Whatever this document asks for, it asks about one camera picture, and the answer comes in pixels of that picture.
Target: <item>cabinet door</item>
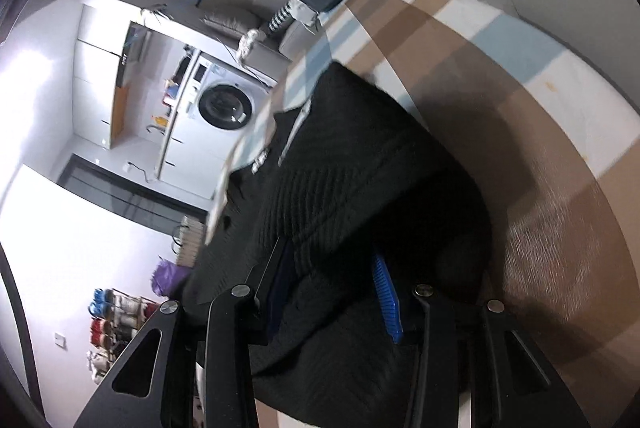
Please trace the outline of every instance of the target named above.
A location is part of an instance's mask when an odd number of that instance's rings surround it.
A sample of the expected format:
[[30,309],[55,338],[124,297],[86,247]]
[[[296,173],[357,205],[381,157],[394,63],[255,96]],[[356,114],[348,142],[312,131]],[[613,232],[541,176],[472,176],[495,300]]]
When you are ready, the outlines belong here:
[[211,199],[225,163],[197,144],[171,137],[164,155],[160,179],[187,192]]
[[99,47],[76,40],[74,76],[113,89],[116,85],[120,57]]
[[104,148],[111,147],[113,90],[74,78],[74,132]]
[[91,6],[85,6],[82,8],[78,38],[92,46],[97,46],[120,56],[127,37],[127,31],[129,31],[129,25],[128,18],[113,15],[105,10],[100,11]]
[[190,118],[184,113],[178,113],[171,136],[183,143],[193,145],[196,151],[207,151],[215,157],[226,159],[229,150],[236,144],[242,132],[242,130],[223,131],[204,123],[202,119]]

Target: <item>black blanket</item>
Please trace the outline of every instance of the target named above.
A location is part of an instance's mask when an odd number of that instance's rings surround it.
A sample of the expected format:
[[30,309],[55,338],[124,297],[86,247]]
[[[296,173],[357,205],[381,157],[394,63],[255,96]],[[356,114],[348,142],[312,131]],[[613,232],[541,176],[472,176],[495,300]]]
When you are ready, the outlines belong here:
[[322,428],[401,427],[415,349],[385,332],[375,245],[404,285],[475,300],[490,224],[470,177],[392,98],[334,63],[284,157],[299,109],[275,116],[266,162],[231,174],[228,204],[181,296],[196,322],[247,277],[278,236],[297,280],[280,330],[251,347],[258,400]]

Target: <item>light switch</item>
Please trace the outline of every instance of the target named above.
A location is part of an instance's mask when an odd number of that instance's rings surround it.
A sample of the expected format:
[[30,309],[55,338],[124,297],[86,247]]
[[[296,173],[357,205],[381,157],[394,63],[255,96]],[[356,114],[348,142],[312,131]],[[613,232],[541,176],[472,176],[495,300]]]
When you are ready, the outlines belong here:
[[57,332],[54,332],[53,339],[56,342],[56,345],[58,347],[66,348],[66,338],[62,334],[58,334]]

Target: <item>sunlight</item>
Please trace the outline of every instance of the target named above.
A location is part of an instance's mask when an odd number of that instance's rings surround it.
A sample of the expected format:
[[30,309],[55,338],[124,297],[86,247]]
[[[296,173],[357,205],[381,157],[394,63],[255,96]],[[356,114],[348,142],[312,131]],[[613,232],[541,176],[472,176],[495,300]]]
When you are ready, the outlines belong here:
[[0,188],[4,188],[20,163],[22,143],[33,123],[33,108],[38,89],[49,78],[52,62],[33,50],[18,53],[0,72],[0,94],[6,102],[0,113]]

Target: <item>washing machine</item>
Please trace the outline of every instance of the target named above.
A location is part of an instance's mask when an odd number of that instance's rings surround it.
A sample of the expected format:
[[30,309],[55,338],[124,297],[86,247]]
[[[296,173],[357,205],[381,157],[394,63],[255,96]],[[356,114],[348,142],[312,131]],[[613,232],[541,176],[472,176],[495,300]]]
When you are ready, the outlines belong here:
[[191,72],[199,86],[190,118],[229,138],[242,133],[268,96],[269,88],[258,79],[206,53],[200,53]]

